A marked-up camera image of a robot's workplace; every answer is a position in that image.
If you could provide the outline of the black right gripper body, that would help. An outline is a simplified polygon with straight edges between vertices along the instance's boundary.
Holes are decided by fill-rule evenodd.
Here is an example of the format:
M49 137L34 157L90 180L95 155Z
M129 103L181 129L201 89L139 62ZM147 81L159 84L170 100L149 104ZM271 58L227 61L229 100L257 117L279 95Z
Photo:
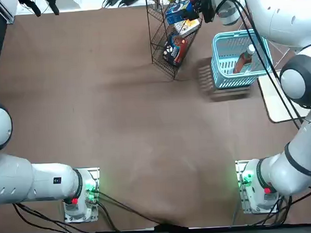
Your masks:
M212 0L202 0L202 14L205 23L213 22L215 10L212 5Z

